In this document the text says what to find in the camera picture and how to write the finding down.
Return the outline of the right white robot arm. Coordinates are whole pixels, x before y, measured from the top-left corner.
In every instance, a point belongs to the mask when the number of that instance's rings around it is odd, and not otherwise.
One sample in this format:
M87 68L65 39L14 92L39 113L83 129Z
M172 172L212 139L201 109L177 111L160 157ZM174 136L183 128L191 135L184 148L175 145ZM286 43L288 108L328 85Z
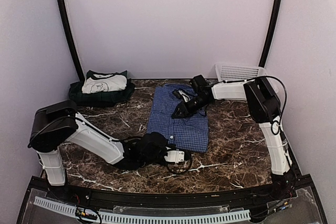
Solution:
M196 96L187 100L180 91L174 91L181 102L172 113L173 119L189 118L215 100L245 100L249 115L259 125L266 140L271 160L272 185L266 194L273 200L286 195L294 186L295 174L281 119L285 108L269 82L270 76L247 80L221 81L209 84L202 75L195 76L190 85Z

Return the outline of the blue checkered shirt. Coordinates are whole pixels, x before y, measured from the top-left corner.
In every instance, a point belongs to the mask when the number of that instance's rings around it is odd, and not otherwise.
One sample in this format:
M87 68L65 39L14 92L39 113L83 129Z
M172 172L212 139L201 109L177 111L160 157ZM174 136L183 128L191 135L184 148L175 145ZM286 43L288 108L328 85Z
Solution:
M155 88L147 133L157 132L177 148L197 153L208 150L208 118L197 113L189 118L171 118L180 103L174 90L182 90L188 97L196 93L185 84L169 83Z

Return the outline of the white and green raglan shirt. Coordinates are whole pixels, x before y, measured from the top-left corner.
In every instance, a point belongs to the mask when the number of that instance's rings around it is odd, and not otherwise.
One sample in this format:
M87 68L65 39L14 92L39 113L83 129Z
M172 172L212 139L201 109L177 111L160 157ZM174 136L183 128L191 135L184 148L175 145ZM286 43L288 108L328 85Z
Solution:
M89 70L86 74L82 93L122 91L127 86L127 71L121 73L97 73Z

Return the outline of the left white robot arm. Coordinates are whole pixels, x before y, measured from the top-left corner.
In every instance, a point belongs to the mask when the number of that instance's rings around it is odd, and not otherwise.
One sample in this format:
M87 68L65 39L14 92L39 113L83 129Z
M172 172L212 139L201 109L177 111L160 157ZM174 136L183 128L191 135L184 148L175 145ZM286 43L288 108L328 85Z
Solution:
M74 197L74 189L66 183L59 146L70 142L96 154L119 169L138 169L145 160L134 147L134 140L114 138L87 121L71 100L38 109L28 143L41 161L54 193L63 201Z

